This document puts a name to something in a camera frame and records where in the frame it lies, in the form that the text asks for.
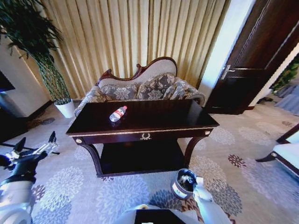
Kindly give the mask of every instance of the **beige curtain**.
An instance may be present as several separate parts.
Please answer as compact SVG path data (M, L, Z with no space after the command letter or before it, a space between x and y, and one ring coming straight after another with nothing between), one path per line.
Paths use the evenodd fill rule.
M72 98L82 98L103 72L136 72L160 56L196 85L227 0L43 0L62 32L53 53Z

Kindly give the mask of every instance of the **floral carpet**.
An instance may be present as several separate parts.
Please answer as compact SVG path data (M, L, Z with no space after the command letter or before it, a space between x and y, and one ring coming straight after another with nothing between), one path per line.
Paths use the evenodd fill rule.
M255 159L266 156L299 117L273 103L256 105L241 115L212 116L220 126L196 145L190 169L204 177L215 202L234 224L298 224L298 178L277 161L257 163ZM170 183L176 172L96 178L88 152L65 135L72 122L51 105L28 123L27 133L7 141L13 144L27 137L27 147L38 147L52 131L57 133L61 154L47 157L37 167L33 223L110 224L142 203L196 210L201 220L193 199L180 201L172 194ZM189 140L178 140L183 152ZM99 153L102 147L96 145ZM9 150L0 147L1 154ZM2 180L8 175L1 170Z

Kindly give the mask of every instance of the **television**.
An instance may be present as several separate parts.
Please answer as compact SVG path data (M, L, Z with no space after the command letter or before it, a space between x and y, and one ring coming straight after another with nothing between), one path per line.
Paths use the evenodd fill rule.
M0 70L0 92L14 90L14 86L9 82L5 75Z

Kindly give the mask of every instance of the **floral upholstery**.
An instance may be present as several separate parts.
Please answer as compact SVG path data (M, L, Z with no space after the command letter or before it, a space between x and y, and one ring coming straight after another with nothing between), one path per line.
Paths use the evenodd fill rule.
M101 88L101 91L106 95L107 100L125 100L125 99L135 99L137 93L137 84L131 85L114 85L108 84Z
M185 96L185 90L182 86L177 86L170 99L183 99Z
M175 75L162 73L142 83L139 87L138 99L161 99L166 90L174 83Z
M85 104L87 103L101 103L107 101L106 96L101 92L98 86L93 86L92 89L86 94L82 102L75 109L74 114L78 116Z
M175 85L171 85L170 87L168 87L168 89L165 91L165 93L163 95L163 99L170 99L170 97L173 95L175 89L176 89Z
M203 93L199 92L193 86L191 86L185 80L177 78L175 85L177 86L177 88L182 87L184 89L185 95L184 95L183 99L196 99L197 101L199 101L200 105L204 104L205 95Z
M105 78L101 78L86 94L75 110L75 116L78 116L88 102L169 99L194 99L199 105L205 102L205 96L201 92L176 77L177 66L173 59L163 57L151 62L150 66L142 67L138 64L137 67L137 72L142 74L129 79L114 78L111 70L107 70L103 74Z

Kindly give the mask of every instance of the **lower table shelf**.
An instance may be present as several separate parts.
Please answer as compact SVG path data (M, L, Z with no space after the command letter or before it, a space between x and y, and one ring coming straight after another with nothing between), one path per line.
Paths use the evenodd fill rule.
M103 176L179 170L184 155L176 139L104 144L100 165Z

